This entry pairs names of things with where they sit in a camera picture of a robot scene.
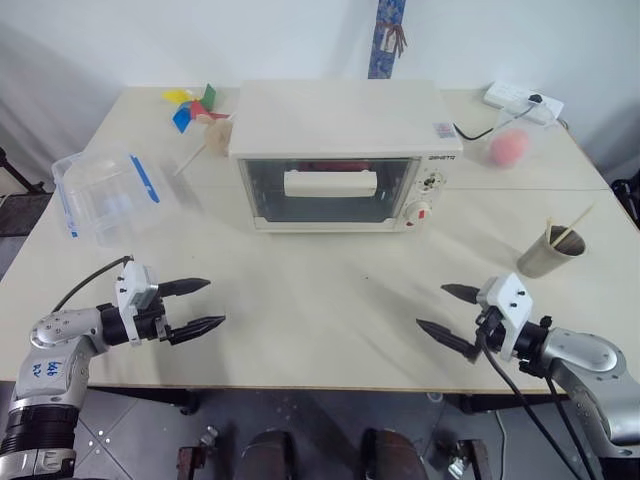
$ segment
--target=oven label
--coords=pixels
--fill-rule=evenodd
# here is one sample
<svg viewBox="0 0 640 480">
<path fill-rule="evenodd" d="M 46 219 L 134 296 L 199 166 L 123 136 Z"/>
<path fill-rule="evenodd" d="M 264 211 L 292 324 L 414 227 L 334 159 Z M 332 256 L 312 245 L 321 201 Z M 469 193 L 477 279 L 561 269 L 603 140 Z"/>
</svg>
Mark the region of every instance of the oven label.
<svg viewBox="0 0 640 480">
<path fill-rule="evenodd" d="M 455 155 L 429 155 L 427 157 L 429 160 L 455 160 Z"/>
<path fill-rule="evenodd" d="M 453 125 L 450 123 L 434 123 L 433 128 L 440 138 L 456 138 L 456 134 L 453 131 Z"/>
</svg>

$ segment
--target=white table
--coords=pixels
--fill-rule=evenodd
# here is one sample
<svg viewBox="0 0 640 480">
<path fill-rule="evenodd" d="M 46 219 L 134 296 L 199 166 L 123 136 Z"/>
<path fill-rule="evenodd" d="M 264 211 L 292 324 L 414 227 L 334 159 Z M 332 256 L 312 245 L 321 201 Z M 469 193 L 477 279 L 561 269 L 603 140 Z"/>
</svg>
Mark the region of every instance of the white table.
<svg viewBox="0 0 640 480">
<path fill-rule="evenodd" d="M 173 107 L 161 92 L 125 90 L 88 148 L 119 139 L 154 142 L 181 157 L 195 150 L 200 132 L 175 132 Z M 235 91 L 221 93 L 217 110 L 232 111 Z M 496 111 L 469 92 L 446 92 L 445 99 L 465 130 L 495 121 Z M 523 279 L 536 319 L 552 315 L 557 326 L 612 340 L 640 378 L 640 237 L 562 130 L 539 161 L 513 170 L 460 161 L 432 224 L 418 234 L 259 234 L 248 224 L 244 193 L 225 159 L 203 154 L 184 178 L 192 200 L 170 222 L 122 248 L 70 238 L 54 196 L 0 284 L 0 378 L 15 378 L 29 328 L 70 287 L 133 253 L 160 280 L 213 281 L 213 288 L 167 299 L 172 324 L 222 312 L 228 319 L 174 348 L 158 342 L 114 348 L 93 360 L 93 384 L 504 392 L 484 359 L 471 366 L 422 333 L 415 319 L 442 322 L 472 339 L 478 308 L 439 286 L 479 286 L 514 270 L 547 216 L 567 222 L 593 202 L 579 228 L 587 254 L 542 279 Z M 113 301 L 114 277 L 99 278 L 68 306 Z M 517 373 L 515 362 L 508 367 L 524 390 L 545 389 Z"/>
</svg>

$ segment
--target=black cable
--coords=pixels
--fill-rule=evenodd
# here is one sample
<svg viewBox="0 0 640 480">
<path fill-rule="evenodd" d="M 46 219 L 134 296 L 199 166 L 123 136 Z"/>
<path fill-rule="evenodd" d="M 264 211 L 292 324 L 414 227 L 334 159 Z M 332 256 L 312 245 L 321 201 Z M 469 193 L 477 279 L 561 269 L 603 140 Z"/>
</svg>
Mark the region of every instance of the black cable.
<svg viewBox="0 0 640 480">
<path fill-rule="evenodd" d="M 545 377 L 545 380 L 547 381 L 547 385 L 549 386 L 549 391 L 551 392 L 551 398 L 553 398 L 553 403 L 556 404 L 558 413 L 560 414 L 560 417 L 562 417 L 562 421 L 564 422 L 564 425 L 567 427 L 567 430 L 569 431 L 569 435 L 571 435 L 571 440 L 573 440 L 573 443 L 578 449 L 578 454 L 582 459 L 582 463 L 584 464 L 584 467 L 587 469 L 587 474 L 589 474 L 589 478 L 591 480 L 596 480 L 598 477 L 596 477 L 596 474 L 593 471 L 593 468 L 591 468 L 591 463 L 587 458 L 587 454 L 584 451 L 584 447 L 582 446 L 582 443 L 580 442 L 578 435 L 576 435 L 576 431 L 574 430 L 573 425 L 571 425 L 571 421 L 567 416 L 567 412 L 565 411 L 564 407 L 562 406 L 562 403 L 560 402 L 560 397 L 558 396 L 558 391 L 556 390 L 556 387 L 553 384 L 553 380 L 551 380 L 551 378 L 548 376 Z"/>
<path fill-rule="evenodd" d="M 507 125 L 507 124 L 509 124 L 509 123 L 513 122 L 514 120 L 517 120 L 517 119 L 518 119 L 518 118 L 520 118 L 520 117 L 524 117 L 524 116 L 525 116 L 527 113 L 529 113 L 529 112 L 533 109 L 533 107 L 535 107 L 538 103 L 539 103 L 539 102 L 535 102 L 533 105 L 529 105 L 529 107 L 528 107 L 526 110 L 524 110 L 524 111 L 520 112 L 519 114 L 517 114 L 517 115 L 516 115 L 516 116 L 514 116 L 513 118 L 511 118 L 511 119 L 507 120 L 507 121 L 506 121 L 506 122 L 504 122 L 502 125 L 498 125 L 496 128 L 502 128 L 502 127 L 504 127 L 505 125 Z M 493 132 L 493 128 L 490 128 L 489 130 L 485 130 L 484 132 L 482 132 L 480 135 L 476 135 L 475 137 L 469 137 L 469 136 L 468 136 L 468 135 L 466 135 L 462 130 L 460 130 L 460 128 L 458 128 L 458 126 L 457 126 L 455 123 L 453 124 L 453 128 L 455 128 L 455 129 L 456 129 L 456 132 L 458 132 L 462 138 L 464 138 L 465 140 L 469 140 L 470 142 L 473 142 L 474 140 L 479 140 L 480 138 L 484 137 L 485 135 L 487 135 L 487 134 L 489 134 L 489 133 Z"/>
<path fill-rule="evenodd" d="M 470 142 L 473 142 L 474 140 L 478 140 L 484 137 L 485 135 L 487 135 L 488 133 L 493 132 L 493 128 L 490 128 L 489 130 L 482 132 L 480 135 L 477 135 L 475 137 L 469 137 L 462 130 L 460 130 L 455 123 L 453 124 L 453 128 L 456 129 L 456 132 L 458 132 L 462 138 L 464 138 L 465 140 L 469 140 Z"/>
<path fill-rule="evenodd" d="M 535 414 L 535 412 L 533 411 L 533 409 L 529 405 L 529 402 L 527 401 L 525 396 L 518 389 L 516 384 L 513 383 L 513 380 L 511 380 L 511 378 L 509 378 L 509 375 L 507 375 L 507 372 L 505 372 L 502 369 L 502 367 L 500 367 L 500 365 L 498 365 L 498 362 L 496 362 L 496 359 L 493 358 L 493 355 L 489 351 L 489 347 L 487 346 L 486 334 L 483 333 L 483 332 L 479 332 L 478 333 L 478 340 L 480 342 L 480 347 L 482 348 L 482 352 L 484 353 L 485 357 L 487 357 L 487 360 L 489 360 L 489 363 L 491 364 L 493 369 L 496 372 L 498 372 L 498 375 L 500 375 L 502 377 L 502 379 L 505 381 L 505 383 L 507 385 L 509 385 L 511 390 L 513 390 L 513 393 L 515 393 L 516 397 L 518 397 L 518 399 L 520 400 L 520 403 L 522 403 L 522 406 L 524 407 L 524 410 L 527 412 L 527 414 L 529 415 L 531 420 L 533 420 L 533 423 L 536 424 L 536 427 L 538 427 L 538 430 L 540 430 L 542 435 L 544 435 L 544 438 L 547 439 L 547 442 L 549 442 L 549 444 L 553 447 L 553 449 L 558 454 L 558 456 L 560 457 L 562 462 L 567 466 L 567 468 L 569 470 L 571 470 L 571 473 L 573 474 L 573 476 L 576 477 L 578 480 L 582 480 L 582 478 L 580 477 L 578 472 L 575 470 L 573 465 L 571 465 L 571 462 L 569 461 L 567 456 L 564 454 L 564 452 L 562 451 L 560 446 L 556 443 L 556 441 L 553 439 L 553 437 L 551 436 L 549 431 L 545 428 L 545 426 L 542 424 L 542 422 L 540 421 L 538 416 Z"/>
<path fill-rule="evenodd" d="M 504 480 L 505 467 L 507 466 L 507 459 L 505 455 L 507 450 L 507 429 L 504 428 L 504 423 L 502 422 L 502 418 L 500 418 L 500 412 L 498 410 L 495 411 L 495 415 L 500 431 L 502 432 L 502 448 L 500 449 L 500 480 Z"/>
<path fill-rule="evenodd" d="M 76 293 L 78 293 L 78 290 L 80 290 L 82 287 L 84 287 L 87 283 L 92 281 L 94 278 L 99 277 L 100 275 L 102 275 L 107 270 L 111 270 L 113 267 L 116 267 L 116 266 L 118 266 L 120 264 L 126 264 L 127 262 L 132 261 L 132 260 L 133 260 L 133 256 L 125 255 L 124 257 L 119 258 L 118 260 L 114 260 L 113 262 L 105 265 L 100 270 L 96 270 L 91 275 L 89 275 L 87 278 L 85 278 L 83 281 L 81 281 L 78 285 L 73 287 L 73 289 L 69 293 L 67 293 L 62 300 L 60 300 L 58 302 L 58 304 L 53 308 L 53 310 L 51 310 L 51 313 L 54 313 L 54 312 L 57 312 L 58 310 L 60 310 L 64 306 L 64 304 L 69 301 L 69 299 L 71 297 L 73 297 Z"/>
</svg>

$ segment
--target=metal cup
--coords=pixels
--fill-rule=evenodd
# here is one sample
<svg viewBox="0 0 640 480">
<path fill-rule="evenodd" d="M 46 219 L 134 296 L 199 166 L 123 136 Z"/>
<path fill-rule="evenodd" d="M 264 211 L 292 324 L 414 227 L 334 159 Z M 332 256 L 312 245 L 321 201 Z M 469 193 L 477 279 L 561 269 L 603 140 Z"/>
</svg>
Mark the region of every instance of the metal cup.
<svg viewBox="0 0 640 480">
<path fill-rule="evenodd" d="M 517 262 L 518 270 L 530 278 L 539 278 L 558 268 L 572 258 L 579 257 L 586 249 L 584 240 L 575 231 L 567 235 L 558 245 L 554 242 L 566 227 L 555 225 L 551 227 L 551 240 L 547 241 L 543 233 L 536 242 L 529 247 Z"/>
</svg>

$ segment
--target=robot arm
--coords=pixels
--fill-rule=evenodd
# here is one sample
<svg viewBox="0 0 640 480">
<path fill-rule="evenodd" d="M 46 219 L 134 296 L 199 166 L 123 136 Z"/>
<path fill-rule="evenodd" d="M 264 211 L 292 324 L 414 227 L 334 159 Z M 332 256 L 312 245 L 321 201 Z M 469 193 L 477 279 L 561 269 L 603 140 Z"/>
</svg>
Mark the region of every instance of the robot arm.
<svg viewBox="0 0 640 480">
<path fill-rule="evenodd" d="M 146 267 L 130 261 L 116 283 L 117 307 L 53 312 L 34 325 L 31 351 L 18 374 L 0 446 L 0 480 L 71 478 L 74 430 L 91 359 L 122 343 L 137 345 L 141 339 L 157 338 L 176 345 L 217 327 L 224 316 L 172 329 L 162 301 L 209 283 L 184 279 L 157 284 Z"/>
<path fill-rule="evenodd" d="M 627 371 L 618 347 L 592 334 L 549 329 L 550 317 L 540 325 L 529 322 L 533 302 L 513 273 L 494 277 L 481 289 L 457 284 L 442 288 L 480 304 L 476 335 L 485 338 L 500 358 L 519 358 L 521 371 L 551 377 L 567 392 L 598 457 L 640 457 L 640 384 Z M 471 362 L 481 352 L 478 338 L 471 344 L 434 322 L 418 320 L 418 324 Z"/>
</svg>

